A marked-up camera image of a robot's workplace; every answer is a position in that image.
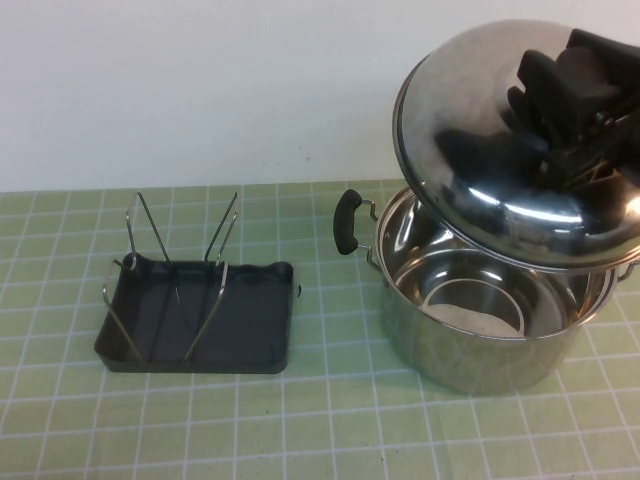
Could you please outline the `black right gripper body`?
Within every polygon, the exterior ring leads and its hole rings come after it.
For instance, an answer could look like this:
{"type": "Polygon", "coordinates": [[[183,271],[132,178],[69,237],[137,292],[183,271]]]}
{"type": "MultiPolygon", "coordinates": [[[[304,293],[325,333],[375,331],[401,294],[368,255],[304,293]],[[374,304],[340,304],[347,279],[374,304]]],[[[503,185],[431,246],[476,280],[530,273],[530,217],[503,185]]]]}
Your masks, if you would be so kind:
{"type": "Polygon", "coordinates": [[[574,29],[568,39],[568,47],[584,47],[608,66],[639,68],[639,47],[618,42],[592,32],[574,29]]]}

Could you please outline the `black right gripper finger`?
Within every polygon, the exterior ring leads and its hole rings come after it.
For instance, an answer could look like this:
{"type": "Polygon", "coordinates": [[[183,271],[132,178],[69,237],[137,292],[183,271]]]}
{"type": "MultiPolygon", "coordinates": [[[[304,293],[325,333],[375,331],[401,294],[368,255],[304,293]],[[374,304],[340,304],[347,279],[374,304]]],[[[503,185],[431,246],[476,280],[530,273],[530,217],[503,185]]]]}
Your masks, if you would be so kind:
{"type": "Polygon", "coordinates": [[[544,130],[542,197],[548,201],[619,201],[639,189],[639,129],[544,130]]]}
{"type": "Polygon", "coordinates": [[[586,47],[570,47],[552,59],[526,51],[517,77],[516,113],[535,131],[584,131],[619,99],[607,67],[586,47]]]}

